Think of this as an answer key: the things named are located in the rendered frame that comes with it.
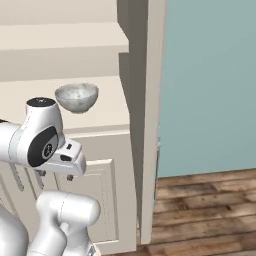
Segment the cream panelled cabinet door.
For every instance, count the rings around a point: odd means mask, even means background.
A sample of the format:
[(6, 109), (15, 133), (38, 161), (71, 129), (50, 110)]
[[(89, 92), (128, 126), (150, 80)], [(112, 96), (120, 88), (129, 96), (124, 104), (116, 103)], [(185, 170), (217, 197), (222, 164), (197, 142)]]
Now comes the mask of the cream panelled cabinet door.
[(112, 159), (88, 161), (83, 176), (67, 180), (64, 174), (57, 175), (58, 188), (63, 191), (87, 195), (97, 199), (101, 214), (97, 222), (88, 228), (93, 242), (103, 243), (117, 239), (115, 170)]

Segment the grey speckled bowl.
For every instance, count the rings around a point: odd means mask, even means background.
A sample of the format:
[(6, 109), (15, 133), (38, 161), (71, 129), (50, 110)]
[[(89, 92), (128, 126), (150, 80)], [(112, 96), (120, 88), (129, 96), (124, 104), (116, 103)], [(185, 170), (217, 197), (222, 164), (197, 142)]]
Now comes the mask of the grey speckled bowl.
[(75, 114), (87, 112), (95, 104), (98, 96), (99, 88), (90, 83), (71, 83), (55, 90), (58, 103)]

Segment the cream open cabinet door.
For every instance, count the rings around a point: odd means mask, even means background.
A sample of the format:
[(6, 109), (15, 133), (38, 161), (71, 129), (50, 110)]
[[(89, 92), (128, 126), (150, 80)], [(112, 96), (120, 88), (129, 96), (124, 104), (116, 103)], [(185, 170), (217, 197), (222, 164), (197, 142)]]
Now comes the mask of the cream open cabinet door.
[(129, 41), (119, 71), (130, 114), (139, 242), (153, 224), (167, 0), (117, 0), (117, 20)]

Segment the cream cabinet with shelves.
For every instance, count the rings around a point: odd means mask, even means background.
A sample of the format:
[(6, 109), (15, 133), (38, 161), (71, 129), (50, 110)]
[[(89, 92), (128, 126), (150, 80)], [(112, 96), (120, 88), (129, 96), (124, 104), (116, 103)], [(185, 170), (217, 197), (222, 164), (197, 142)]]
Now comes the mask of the cream cabinet with shelves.
[(63, 110), (65, 131), (128, 129), (119, 77), (128, 51), (117, 0), (0, 0), (0, 118), (21, 123), (28, 99), (87, 82), (98, 100), (85, 114)]

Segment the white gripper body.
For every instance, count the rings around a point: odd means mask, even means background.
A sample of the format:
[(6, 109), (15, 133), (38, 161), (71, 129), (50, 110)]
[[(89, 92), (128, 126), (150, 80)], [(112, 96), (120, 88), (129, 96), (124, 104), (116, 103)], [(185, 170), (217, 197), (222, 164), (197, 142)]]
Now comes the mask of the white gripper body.
[(80, 153), (74, 161), (50, 159), (42, 164), (39, 169), (46, 172), (50, 171), (66, 175), (82, 176), (86, 171), (86, 159), (82, 153)]

